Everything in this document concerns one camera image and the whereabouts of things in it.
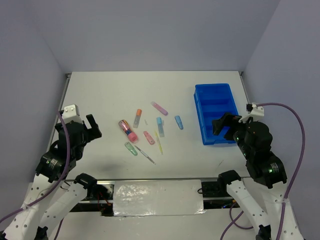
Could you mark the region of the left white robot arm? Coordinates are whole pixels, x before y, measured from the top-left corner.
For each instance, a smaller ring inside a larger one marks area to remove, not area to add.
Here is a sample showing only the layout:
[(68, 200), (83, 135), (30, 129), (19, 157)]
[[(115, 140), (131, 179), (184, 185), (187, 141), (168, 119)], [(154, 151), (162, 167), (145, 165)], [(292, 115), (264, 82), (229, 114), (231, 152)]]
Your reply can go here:
[(79, 174), (71, 186), (51, 208), (49, 204), (68, 173), (83, 156), (84, 147), (101, 138), (102, 133), (93, 115), (86, 116), (90, 128), (77, 115), (58, 113), (59, 123), (55, 125), (58, 139), (54, 141), (40, 159), (35, 170), (31, 188), (22, 206), (1, 219), (13, 217), (10, 225), (0, 233), (2, 240), (46, 240), (50, 230), (61, 224), (63, 218), (82, 199), (91, 200), (97, 196), (97, 180), (86, 174)]

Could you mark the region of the grey thin pen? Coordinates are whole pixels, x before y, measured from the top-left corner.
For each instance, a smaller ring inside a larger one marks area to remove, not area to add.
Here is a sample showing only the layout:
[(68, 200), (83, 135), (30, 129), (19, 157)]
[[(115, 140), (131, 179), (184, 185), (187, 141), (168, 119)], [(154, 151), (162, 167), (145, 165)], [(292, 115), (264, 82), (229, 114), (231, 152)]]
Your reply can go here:
[(138, 146), (135, 145), (135, 148), (144, 156), (146, 157), (151, 163), (156, 165), (156, 163), (143, 151), (141, 150)]

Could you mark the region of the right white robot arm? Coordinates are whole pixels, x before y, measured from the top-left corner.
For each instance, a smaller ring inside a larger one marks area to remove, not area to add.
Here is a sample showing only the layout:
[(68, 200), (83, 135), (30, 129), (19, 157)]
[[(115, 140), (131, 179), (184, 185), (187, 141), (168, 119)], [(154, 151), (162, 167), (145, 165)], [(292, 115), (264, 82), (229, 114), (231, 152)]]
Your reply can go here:
[(271, 151), (273, 137), (269, 128), (252, 117), (243, 121), (241, 116), (231, 113), (213, 120), (212, 127), (214, 135), (228, 128), (224, 138), (234, 140), (245, 157), (245, 166), (265, 207), (257, 203), (235, 170), (219, 174), (218, 192), (233, 197), (252, 224), (257, 240), (302, 240), (287, 194), (285, 167)]

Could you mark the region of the yellow thin pen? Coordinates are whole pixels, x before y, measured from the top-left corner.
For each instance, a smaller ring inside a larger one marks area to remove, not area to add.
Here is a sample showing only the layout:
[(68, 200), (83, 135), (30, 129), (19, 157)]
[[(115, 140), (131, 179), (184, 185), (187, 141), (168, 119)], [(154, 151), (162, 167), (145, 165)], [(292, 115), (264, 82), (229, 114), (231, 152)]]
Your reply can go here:
[(159, 139), (157, 131), (154, 131), (154, 134), (155, 134), (155, 137), (156, 137), (156, 141), (157, 141), (157, 145), (158, 145), (160, 154), (163, 155), (163, 148), (162, 148), (162, 145), (161, 145), (161, 142), (160, 142), (160, 139)]

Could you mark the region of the pink correction tape highlighter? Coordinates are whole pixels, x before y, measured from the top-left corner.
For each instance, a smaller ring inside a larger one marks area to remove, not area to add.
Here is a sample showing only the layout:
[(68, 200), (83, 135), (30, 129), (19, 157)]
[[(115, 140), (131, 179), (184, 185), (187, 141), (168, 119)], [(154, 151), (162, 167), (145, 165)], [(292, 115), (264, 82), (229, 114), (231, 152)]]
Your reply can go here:
[(146, 140), (148, 141), (148, 143), (150, 145), (154, 145), (155, 144), (155, 140), (153, 139), (153, 137), (149, 134), (148, 131), (144, 131), (143, 135), (145, 136)]

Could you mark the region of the light blue clear marker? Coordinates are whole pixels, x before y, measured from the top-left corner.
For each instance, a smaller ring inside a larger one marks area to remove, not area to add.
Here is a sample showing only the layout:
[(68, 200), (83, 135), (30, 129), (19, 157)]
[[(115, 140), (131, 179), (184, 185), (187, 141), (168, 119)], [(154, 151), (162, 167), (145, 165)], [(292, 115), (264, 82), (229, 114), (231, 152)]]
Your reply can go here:
[(158, 127), (158, 133), (160, 137), (164, 137), (164, 125), (163, 125), (163, 120), (161, 117), (157, 117), (156, 118), (156, 122), (157, 122), (157, 127)]

